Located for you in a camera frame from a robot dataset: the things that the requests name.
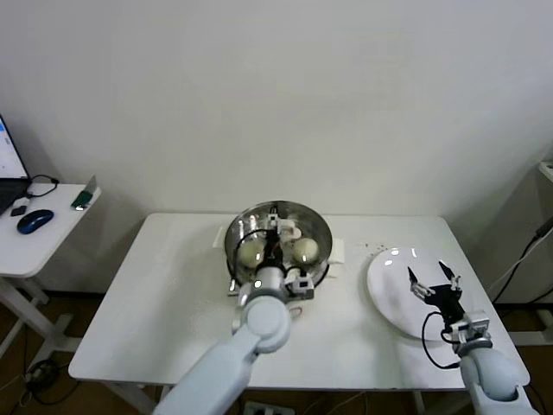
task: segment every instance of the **computer mouse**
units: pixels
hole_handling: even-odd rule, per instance
[[[27,235],[34,232],[39,227],[42,227],[50,222],[54,217],[54,212],[48,209],[35,210],[29,212],[19,220],[17,223],[17,230],[19,233]]]

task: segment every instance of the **laptop screen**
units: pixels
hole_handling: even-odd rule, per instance
[[[0,118],[0,179],[26,178],[27,172]]]

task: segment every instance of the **table leg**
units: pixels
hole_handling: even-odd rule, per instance
[[[165,385],[162,389],[162,396],[159,397],[160,402],[171,392],[171,386]]]
[[[72,316],[61,315],[56,324],[52,324],[32,302],[27,301],[3,278],[0,278],[0,302],[44,338],[44,343],[31,365],[47,359],[54,351],[75,352],[77,350],[80,339],[63,334]]]
[[[32,278],[23,279],[20,284],[30,296],[37,298],[42,304],[48,304],[48,301],[50,301],[46,293]]]
[[[31,301],[31,304],[37,305],[38,299],[33,298],[33,300]],[[0,359],[2,359],[3,354],[6,353],[8,348],[10,348],[11,343],[16,339],[20,330],[23,328],[23,324],[24,322],[21,318],[17,319],[16,324],[14,324],[14,326],[11,328],[8,335],[6,335],[2,340],[2,343],[0,343]]]
[[[415,400],[416,415],[424,415],[426,408],[424,407],[423,395],[421,391],[413,391],[413,399]]]
[[[156,402],[136,385],[115,382],[102,383],[119,398],[144,415],[150,415],[156,408]]]

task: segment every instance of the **wooden floor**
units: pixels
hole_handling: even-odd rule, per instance
[[[50,304],[42,306],[41,311],[50,320],[61,313],[74,315],[73,321],[67,330],[68,335],[82,336],[86,327],[92,320],[100,301],[96,299],[82,298],[53,298]],[[0,305],[0,338],[4,338],[15,322],[14,316]],[[505,319],[505,325],[510,330],[533,330],[541,329],[540,322],[531,313],[517,311],[511,313]],[[23,331],[16,338],[6,355],[0,360],[0,388],[22,372],[23,368]],[[41,345],[41,338],[32,330],[28,331],[27,359],[30,361]],[[551,374],[553,374],[553,348],[521,348],[520,354],[531,372],[532,385],[539,391],[545,400],[549,413],[553,413],[553,393],[551,391]],[[55,354],[54,359],[59,364],[68,363],[71,360],[70,354]],[[67,373],[64,373],[60,380],[51,390],[46,391],[43,400],[57,400],[70,390],[75,384]],[[532,390],[526,388],[527,393],[542,414],[542,407]],[[25,415],[25,414],[79,414],[79,415],[136,415],[137,411],[127,405],[119,397],[108,391],[104,386],[84,382],[67,400],[58,405],[44,406],[35,401],[30,401],[26,406],[20,407],[17,402],[24,391],[23,382],[17,382],[0,392],[0,415]],[[159,388],[146,388],[146,392],[152,397],[159,394]],[[445,393],[424,393],[424,401],[431,405],[442,398]],[[328,392],[295,392],[295,391],[246,391],[240,399],[234,403],[229,414],[239,415],[241,407],[248,400],[266,402],[273,405],[287,406],[296,410],[296,414],[302,415],[308,407],[316,402],[308,414],[326,414],[336,405],[347,399],[352,399],[333,414],[413,414],[415,406],[412,395],[406,392],[396,393],[328,393]],[[460,412],[460,414],[472,413],[471,408]]]

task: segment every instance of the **stainless steel bowl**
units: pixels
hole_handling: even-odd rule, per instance
[[[234,255],[236,248],[241,239],[246,234],[256,229],[264,229],[265,220],[272,208],[276,208],[280,219],[292,219],[296,223],[296,227],[302,231],[302,237],[314,239],[319,245],[318,259],[306,268],[306,271],[311,276],[313,284],[316,286],[324,278],[327,267],[328,257],[332,251],[332,234],[328,224],[322,217],[313,209],[303,206],[293,201],[267,201],[251,207],[239,214],[226,230],[225,236],[225,252],[228,262],[229,272],[231,276],[235,275],[239,284],[245,284],[252,281],[255,277],[255,270],[246,268],[236,261],[236,272],[234,271],[235,261]],[[254,233],[245,241],[251,239],[264,239],[263,233]],[[292,258],[290,247],[283,248],[283,265],[289,268],[295,264]]]

